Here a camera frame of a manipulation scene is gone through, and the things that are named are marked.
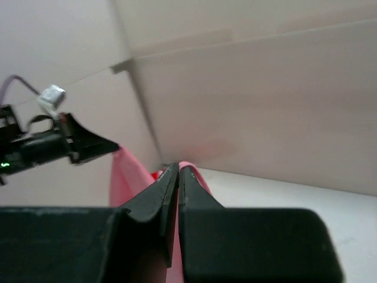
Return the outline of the pink t shirt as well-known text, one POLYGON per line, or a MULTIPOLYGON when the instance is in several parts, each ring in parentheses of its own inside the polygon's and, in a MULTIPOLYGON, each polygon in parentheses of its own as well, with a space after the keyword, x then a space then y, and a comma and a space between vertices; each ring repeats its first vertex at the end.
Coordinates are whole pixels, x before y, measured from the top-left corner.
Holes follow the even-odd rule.
POLYGON ((119 207, 151 185, 157 196, 142 206, 147 221, 135 222, 123 215, 113 244, 110 280, 113 282, 184 282, 178 234, 178 179, 185 167, 207 193, 211 190, 194 164, 180 162, 168 171, 167 184, 155 177, 126 149, 113 153, 110 205, 119 207))

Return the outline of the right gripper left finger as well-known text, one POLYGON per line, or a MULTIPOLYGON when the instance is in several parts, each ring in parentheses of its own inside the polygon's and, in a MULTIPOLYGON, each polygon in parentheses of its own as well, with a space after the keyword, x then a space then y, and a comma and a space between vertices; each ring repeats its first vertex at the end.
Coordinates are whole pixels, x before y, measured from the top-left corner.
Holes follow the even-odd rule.
POLYGON ((2 208, 1 281, 166 282, 178 171, 116 208, 2 208))

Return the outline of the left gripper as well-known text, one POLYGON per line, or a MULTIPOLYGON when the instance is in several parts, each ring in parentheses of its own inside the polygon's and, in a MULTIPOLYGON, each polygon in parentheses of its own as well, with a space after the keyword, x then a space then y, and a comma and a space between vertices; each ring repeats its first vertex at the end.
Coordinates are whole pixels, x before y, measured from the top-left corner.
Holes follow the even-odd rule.
POLYGON ((54 123, 57 159, 68 158, 71 164, 84 164, 120 149, 118 143, 83 127, 71 113, 59 113, 54 123))

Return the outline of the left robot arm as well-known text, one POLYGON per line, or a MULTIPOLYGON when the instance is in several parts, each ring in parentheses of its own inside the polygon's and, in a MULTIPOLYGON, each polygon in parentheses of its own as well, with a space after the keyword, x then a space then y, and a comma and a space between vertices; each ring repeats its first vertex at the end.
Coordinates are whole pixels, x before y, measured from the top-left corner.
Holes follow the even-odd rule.
POLYGON ((34 167, 67 158, 71 164, 85 164, 120 150, 119 144, 101 137, 77 122, 71 113, 33 117, 27 130, 21 129, 10 104, 1 107, 1 185, 11 176, 34 167), (46 131, 29 134, 32 123, 51 120, 46 131))

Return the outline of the red t shirt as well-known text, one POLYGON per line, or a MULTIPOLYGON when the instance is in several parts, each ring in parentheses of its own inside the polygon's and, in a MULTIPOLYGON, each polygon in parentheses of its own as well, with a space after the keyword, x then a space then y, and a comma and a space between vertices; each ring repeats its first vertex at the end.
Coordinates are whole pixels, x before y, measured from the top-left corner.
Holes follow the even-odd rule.
POLYGON ((154 180, 157 180, 162 175, 162 173, 163 171, 159 170, 159 171, 151 173, 151 176, 153 177, 154 180))

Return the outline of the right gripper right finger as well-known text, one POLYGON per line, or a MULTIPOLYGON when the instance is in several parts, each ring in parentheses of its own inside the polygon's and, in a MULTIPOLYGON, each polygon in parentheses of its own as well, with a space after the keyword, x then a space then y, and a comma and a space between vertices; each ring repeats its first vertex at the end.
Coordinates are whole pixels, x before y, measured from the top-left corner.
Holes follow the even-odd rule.
POLYGON ((191 168, 180 171, 186 282, 342 282, 328 229, 311 210, 225 208, 191 168))

